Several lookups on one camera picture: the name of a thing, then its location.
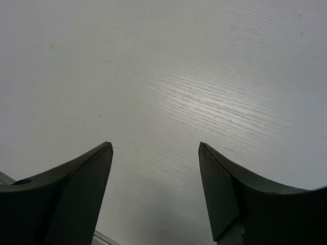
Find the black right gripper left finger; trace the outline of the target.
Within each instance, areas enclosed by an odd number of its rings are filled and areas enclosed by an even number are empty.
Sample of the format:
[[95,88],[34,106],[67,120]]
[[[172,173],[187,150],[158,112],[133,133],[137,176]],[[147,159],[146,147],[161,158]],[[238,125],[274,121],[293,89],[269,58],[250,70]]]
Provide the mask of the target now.
[[91,244],[113,158],[110,142],[1,185],[1,244]]

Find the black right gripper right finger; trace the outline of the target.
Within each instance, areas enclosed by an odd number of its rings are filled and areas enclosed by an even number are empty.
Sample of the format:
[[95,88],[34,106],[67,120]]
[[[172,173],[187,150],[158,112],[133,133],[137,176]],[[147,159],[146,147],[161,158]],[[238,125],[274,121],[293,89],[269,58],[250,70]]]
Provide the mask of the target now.
[[199,166],[216,244],[326,244],[326,188],[266,179],[199,145]]

